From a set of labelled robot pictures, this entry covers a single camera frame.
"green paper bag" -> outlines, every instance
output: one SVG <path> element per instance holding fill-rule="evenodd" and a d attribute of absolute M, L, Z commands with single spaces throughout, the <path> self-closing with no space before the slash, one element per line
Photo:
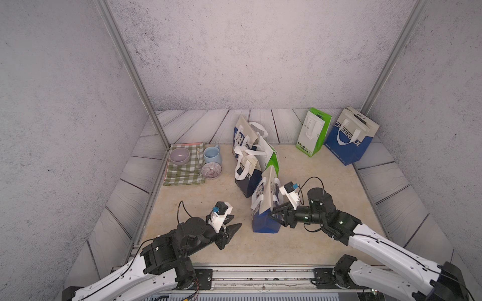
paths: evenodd
<path fill-rule="evenodd" d="M 323 146 L 330 121 L 331 115 L 311 108 L 306 114 L 296 147 L 312 157 Z"/>

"white wooden panel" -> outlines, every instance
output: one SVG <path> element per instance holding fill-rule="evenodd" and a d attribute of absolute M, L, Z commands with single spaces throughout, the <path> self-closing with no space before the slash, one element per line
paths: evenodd
<path fill-rule="evenodd" d="M 335 125 L 335 122 L 338 120 L 338 117 L 340 117 L 340 114 L 343 111 L 343 108 L 320 109 L 320 111 L 330 114 L 332 116 L 330 120 L 330 124 Z"/>
<path fill-rule="evenodd" d="M 406 249 L 438 264 L 444 264 L 450 261 L 454 248 L 439 225 L 429 215 Z"/>
<path fill-rule="evenodd" d="M 308 110 L 309 109 L 293 109 L 293 112 L 296 114 L 301 124 L 305 122 L 305 118 L 306 118 L 306 114 L 308 113 Z"/>
<path fill-rule="evenodd" d="M 223 123 L 221 123 L 221 126 L 219 126 L 219 129 L 211 140 L 211 143 L 233 143 L 234 126 L 241 115 L 244 116 L 244 119 L 248 120 L 249 110 L 229 110 L 226 118 L 224 118 Z"/>
<path fill-rule="evenodd" d="M 131 156 L 162 159 L 166 152 L 166 146 L 162 143 L 159 135 L 139 137 Z"/>
<path fill-rule="evenodd" d="M 95 267 L 95 262 L 89 250 L 87 242 L 84 243 L 80 254 L 74 262 L 74 265 L 68 273 L 67 279 L 64 283 L 64 288 L 86 287 L 94 282 L 99 281 L 99 274 Z"/>
<path fill-rule="evenodd" d="M 381 143 L 370 143 L 361 159 L 355 162 L 356 168 L 367 168 L 393 162 L 394 159 Z"/>
<path fill-rule="evenodd" d="M 248 121 L 257 122 L 265 127 L 268 132 L 268 137 L 266 138 L 268 143 L 279 143 L 271 110 L 250 110 Z"/>
<path fill-rule="evenodd" d="M 130 239 L 114 216 L 105 208 L 89 237 L 89 244 L 99 275 L 104 278 L 110 274 L 114 266 L 124 264 Z"/>
<path fill-rule="evenodd" d="M 173 121 L 175 118 L 179 117 L 185 111 L 183 110 L 167 110 L 167 111 L 160 111 L 157 114 L 157 118 L 159 119 L 159 123 L 161 126 L 167 125 L 169 122 Z"/>
<path fill-rule="evenodd" d="M 186 111 L 163 127 L 169 143 L 179 140 L 206 112 L 207 110 Z"/>
<path fill-rule="evenodd" d="M 133 237 L 149 194 L 122 180 L 117 182 L 106 207 L 114 214 L 127 233 Z"/>
<path fill-rule="evenodd" d="M 156 114 L 161 126 L 165 126 L 167 123 L 171 122 L 174 118 L 181 115 L 183 112 L 184 111 L 182 110 L 169 110 L 169 111 L 156 111 Z M 141 137 L 149 136 L 149 135 L 157 135 L 156 129 L 154 128 L 154 124 L 152 124 L 152 121 L 150 118 L 147 119 L 146 125 L 142 130 Z"/>
<path fill-rule="evenodd" d="M 130 157 L 120 178 L 150 192 L 161 162 L 157 159 Z"/>
<path fill-rule="evenodd" d="M 462 272 L 462 276 L 464 277 L 465 286 L 469 289 L 472 296 L 474 296 L 476 301 L 482 300 L 482 288 L 475 280 L 472 273 L 467 268 L 467 265 L 464 264 L 460 255 L 457 252 L 454 252 L 454 256 L 452 258 L 452 264 L 456 265 L 460 271 Z"/>
<path fill-rule="evenodd" d="M 376 206 L 390 236 L 400 246 L 407 243 L 428 214 L 411 186 L 379 202 Z"/>
<path fill-rule="evenodd" d="M 303 124 L 292 109 L 272 110 L 280 143 L 296 144 Z"/>
<path fill-rule="evenodd" d="M 209 143 L 227 113 L 227 109 L 207 111 L 176 143 Z"/>
<path fill-rule="evenodd" d="M 338 109 L 319 109 L 322 112 L 325 112 L 327 114 L 331 115 L 331 120 L 330 124 L 334 125 L 338 117 L 340 117 L 341 112 L 343 111 L 342 108 Z M 309 109 L 293 109 L 295 112 L 296 116 L 298 116 L 298 119 L 301 121 L 301 123 L 305 122 L 306 114 L 309 111 Z"/>
<path fill-rule="evenodd" d="M 376 203 L 406 187 L 409 183 L 397 164 L 369 167 L 359 170 L 368 194 Z"/>

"green checkered napkin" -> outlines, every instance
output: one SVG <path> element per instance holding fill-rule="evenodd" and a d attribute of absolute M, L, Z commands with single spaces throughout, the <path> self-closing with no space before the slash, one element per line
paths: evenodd
<path fill-rule="evenodd" d="M 179 147 L 187 148 L 191 152 L 191 160 L 181 166 L 175 165 L 169 160 L 164 185 L 191 185 L 204 183 L 204 177 L 201 175 L 201 169 L 196 169 L 197 164 L 204 164 L 204 143 L 174 144 L 171 146 L 171 151 Z"/>

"gray textured wall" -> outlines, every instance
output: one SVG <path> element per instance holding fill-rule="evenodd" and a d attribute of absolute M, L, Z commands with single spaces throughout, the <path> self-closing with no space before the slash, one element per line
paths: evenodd
<path fill-rule="evenodd" d="M 432 1 L 370 116 L 482 283 L 482 2 Z"/>
<path fill-rule="evenodd" d="M 361 107 L 414 0 L 110 0 L 156 110 Z"/>
<path fill-rule="evenodd" d="M 51 300 L 147 119 L 92 0 L 0 1 L 0 299 Z"/>

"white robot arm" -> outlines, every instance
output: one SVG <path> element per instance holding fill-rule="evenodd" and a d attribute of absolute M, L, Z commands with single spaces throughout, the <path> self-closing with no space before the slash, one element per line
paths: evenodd
<path fill-rule="evenodd" d="M 284 186 L 294 193 L 295 186 Z M 270 216 L 283 226 L 295 228 L 298 222 L 319 224 L 317 231 L 358 249 L 395 273 L 369 266 L 355 257 L 344 255 L 334 268 L 335 283 L 341 288 L 366 286 L 401 301 L 468 301 L 462 273 L 455 265 L 443 266 L 422 258 L 379 235 L 354 216 L 337 210 L 323 188 L 308 191 L 309 207 L 286 202 L 274 208 Z"/>
<path fill-rule="evenodd" d="M 137 301 L 157 292 L 192 286 L 196 271 L 189 256 L 213 242 L 224 249 L 241 228 L 240 223 L 226 226 L 234 217 L 231 210 L 229 203 L 217 202 L 205 219 L 191 217 L 175 230 L 145 241 L 152 242 L 96 283 L 66 288 L 62 301 Z"/>

